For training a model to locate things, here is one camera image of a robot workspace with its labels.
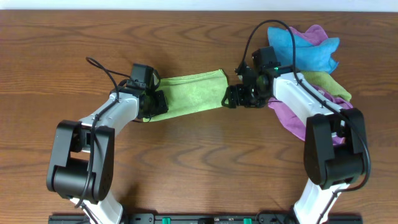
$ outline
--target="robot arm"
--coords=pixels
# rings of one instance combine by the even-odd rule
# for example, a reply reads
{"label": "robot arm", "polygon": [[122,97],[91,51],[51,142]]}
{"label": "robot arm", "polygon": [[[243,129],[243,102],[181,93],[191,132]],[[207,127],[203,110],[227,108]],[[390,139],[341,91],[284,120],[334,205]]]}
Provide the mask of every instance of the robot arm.
{"label": "robot arm", "polygon": [[[299,223],[316,224],[322,214],[320,223],[326,222],[328,212],[340,194],[335,196],[333,193],[347,189],[366,170],[364,148],[350,127],[302,85],[355,124],[365,136],[363,115],[355,108],[344,110],[326,99],[304,79],[303,74],[295,76],[292,67],[281,67],[272,47],[257,50],[252,58],[255,69],[246,64],[239,66],[236,71],[243,84],[229,86],[222,104],[228,108],[262,108],[273,96],[297,115],[306,126],[304,166],[309,180],[300,200],[294,205],[294,215]],[[334,146],[334,136],[344,137],[345,143]]]}
{"label": "robot arm", "polygon": [[[118,86],[119,101],[103,113],[96,123],[93,175],[82,204],[91,223],[121,222],[123,208],[110,192],[114,139],[128,122],[167,112],[163,91],[155,90],[155,74],[156,70],[151,67],[134,64],[130,79],[124,80]],[[75,204],[85,187],[88,161],[73,158],[71,152],[90,152],[93,120],[96,114],[115,101],[115,91],[91,115],[79,121],[64,120],[57,126],[47,174],[47,188]]]}

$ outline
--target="black wire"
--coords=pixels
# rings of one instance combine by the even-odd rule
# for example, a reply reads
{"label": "black wire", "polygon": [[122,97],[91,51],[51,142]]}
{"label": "black wire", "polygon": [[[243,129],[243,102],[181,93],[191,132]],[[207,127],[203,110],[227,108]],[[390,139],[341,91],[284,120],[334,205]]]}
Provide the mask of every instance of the black wire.
{"label": "black wire", "polygon": [[[100,67],[99,65],[97,65],[97,64],[95,64],[95,63],[93,63],[93,62],[91,62],[90,60],[87,60],[87,62],[90,63],[90,64],[91,64],[92,66],[94,66],[94,67],[97,67],[97,68],[99,68],[99,69],[104,70],[104,69],[103,69],[103,66]],[[123,73],[120,73],[120,72],[115,72],[115,71],[108,70],[108,69],[106,69],[106,71],[109,72],[109,73],[113,73],[113,74],[115,74],[115,75],[121,75],[121,76],[130,78],[129,75],[126,75],[126,74],[123,74]]]}
{"label": "black wire", "polygon": [[273,214],[273,215],[275,216],[275,218],[276,218],[276,220],[278,221],[278,223],[284,224],[283,222],[281,222],[281,221],[279,220],[279,217],[278,217],[274,212],[270,212],[270,211],[260,211],[259,213],[257,213],[257,215],[256,215],[256,217],[255,217],[255,219],[254,219],[254,221],[255,221],[255,222],[257,221],[257,217],[258,217],[260,214],[269,214],[269,213],[271,213],[271,214]]}
{"label": "black wire", "polygon": [[94,218],[93,214],[91,213],[90,209],[88,209],[87,206],[84,203],[81,205],[81,209],[86,211],[86,213],[89,216],[90,220],[93,220],[95,224],[98,224],[97,220],[95,220],[95,218]]}
{"label": "black wire", "polygon": [[152,119],[152,115],[149,116],[149,120],[148,120],[148,121],[143,122],[143,121],[132,120],[132,122],[137,122],[137,123],[148,123],[149,121],[151,121],[151,119]]}
{"label": "black wire", "polygon": [[370,155],[369,155],[369,150],[368,150],[368,147],[367,147],[367,145],[366,145],[366,143],[365,143],[364,138],[359,134],[359,131],[358,131],[357,127],[356,127],[348,118],[344,117],[344,116],[343,116],[342,114],[340,114],[338,111],[336,111],[336,110],[333,109],[331,106],[329,106],[329,105],[327,104],[327,101],[321,100],[316,94],[314,94],[311,90],[309,90],[309,89],[302,83],[302,82],[303,82],[302,79],[299,79],[299,78],[298,78],[297,72],[296,72],[296,46],[295,46],[294,35],[293,35],[293,32],[292,32],[292,30],[290,29],[290,27],[289,27],[287,24],[285,24],[284,22],[279,21],[279,20],[275,20],[275,19],[271,19],[271,20],[263,21],[263,22],[261,22],[259,25],[257,25],[256,28],[254,28],[254,30],[252,31],[252,33],[251,33],[250,36],[249,36],[248,42],[247,42],[247,44],[246,44],[246,48],[244,49],[244,53],[243,53],[243,58],[242,58],[241,65],[243,65],[243,63],[244,63],[244,59],[246,58],[246,53],[248,52],[248,47],[249,47],[249,44],[250,44],[250,40],[251,40],[252,36],[254,35],[255,31],[256,31],[260,26],[262,26],[263,24],[268,23],[268,22],[277,22],[277,23],[283,25],[283,26],[288,30],[288,32],[289,32],[289,34],[290,34],[290,36],[291,36],[291,38],[292,38],[292,47],[293,47],[292,70],[293,70],[294,77],[295,77],[295,79],[297,80],[297,83],[298,83],[305,91],[307,91],[312,97],[314,97],[314,99],[316,99],[322,106],[326,107],[327,109],[329,109],[330,111],[332,111],[334,114],[336,114],[337,116],[339,116],[339,118],[340,118],[341,120],[343,120],[343,121],[345,122],[345,124],[353,130],[353,132],[357,135],[357,137],[358,137],[359,140],[361,141],[361,144],[362,144],[363,147],[364,147],[365,160],[366,160],[366,162],[365,162],[366,173],[365,173],[364,179],[362,180],[362,182],[361,182],[359,185],[357,185],[357,186],[355,186],[355,187],[352,187],[352,188],[349,188],[349,189],[338,189],[338,190],[335,190],[335,191],[333,192],[333,196],[332,196],[332,198],[329,200],[329,202],[328,202],[326,208],[325,208],[325,209],[322,211],[322,213],[320,214],[320,217],[319,217],[319,219],[318,219],[318,221],[317,221],[317,223],[320,223],[320,220],[321,220],[321,219],[323,218],[323,216],[326,214],[326,212],[327,212],[327,210],[329,209],[330,205],[333,203],[334,199],[337,198],[337,196],[338,196],[339,193],[342,193],[342,192],[352,192],[352,191],[355,191],[355,190],[359,190],[359,189],[363,188],[363,187],[366,185],[366,183],[367,183],[368,180],[369,180],[370,173],[371,173],[371,159],[370,159]]}
{"label": "black wire", "polygon": [[127,80],[121,80],[118,86],[124,86],[127,83]]}
{"label": "black wire", "polygon": [[279,101],[279,100],[271,100],[271,101],[268,101],[267,103],[281,103],[281,101]]}
{"label": "black wire", "polygon": [[118,89],[118,86],[117,86],[116,82],[114,81],[114,78],[110,74],[109,70],[104,68],[102,66],[102,64],[100,64],[99,62],[97,62],[95,59],[93,59],[91,57],[86,57],[86,61],[88,63],[94,65],[95,67],[98,67],[98,68],[104,70],[104,72],[108,75],[108,77],[111,79],[111,81],[112,81],[112,83],[114,85],[114,88],[115,88],[115,91],[116,91],[116,98],[114,99],[114,101],[112,103],[110,103],[107,107],[105,107],[98,114],[95,115],[93,124],[91,125],[90,159],[88,161],[88,175],[87,175],[87,178],[86,178],[85,187],[83,189],[83,192],[81,193],[81,196],[80,196],[80,199],[79,199],[78,203],[75,205],[75,208],[80,207],[80,205],[83,203],[84,197],[86,196],[86,193],[87,193],[87,190],[88,190],[88,186],[90,185],[90,180],[91,180],[91,178],[93,176],[95,126],[96,126],[97,122],[100,120],[100,117],[105,112],[107,112],[107,110],[109,110],[112,106],[114,106],[117,102],[119,102],[119,89]]}

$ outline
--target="green connector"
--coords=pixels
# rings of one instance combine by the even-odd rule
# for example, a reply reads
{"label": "green connector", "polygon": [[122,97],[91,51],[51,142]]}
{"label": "green connector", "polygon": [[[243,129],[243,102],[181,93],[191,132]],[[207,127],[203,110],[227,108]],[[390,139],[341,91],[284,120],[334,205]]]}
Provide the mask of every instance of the green connector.
{"label": "green connector", "polygon": [[251,224],[251,218],[244,218],[243,224]]}
{"label": "green connector", "polygon": [[172,219],[171,218],[163,218],[162,219],[162,224],[171,224]]}

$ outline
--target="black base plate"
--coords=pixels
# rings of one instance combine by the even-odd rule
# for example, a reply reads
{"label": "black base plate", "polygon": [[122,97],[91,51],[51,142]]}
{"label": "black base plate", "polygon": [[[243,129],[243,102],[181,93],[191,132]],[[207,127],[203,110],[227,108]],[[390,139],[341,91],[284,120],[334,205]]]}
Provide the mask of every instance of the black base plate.
{"label": "black base plate", "polygon": [[[49,224],[89,223],[85,215],[51,215]],[[297,224],[287,213],[258,215],[153,215],[133,214],[126,224]],[[330,215],[329,224],[363,224],[357,215]]]}

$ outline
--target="blue towel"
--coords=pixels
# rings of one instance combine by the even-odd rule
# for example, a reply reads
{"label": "blue towel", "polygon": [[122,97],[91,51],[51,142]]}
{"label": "blue towel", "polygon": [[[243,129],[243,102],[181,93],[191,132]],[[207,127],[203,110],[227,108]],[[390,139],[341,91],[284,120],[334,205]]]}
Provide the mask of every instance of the blue towel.
{"label": "blue towel", "polygon": [[[329,38],[320,45],[314,46],[303,38],[294,35],[296,43],[296,67],[306,71],[323,71],[331,73],[336,69],[338,62],[331,54],[337,50],[340,39]],[[269,45],[274,47],[276,57],[282,65],[292,64],[292,39],[287,30],[268,28]]]}

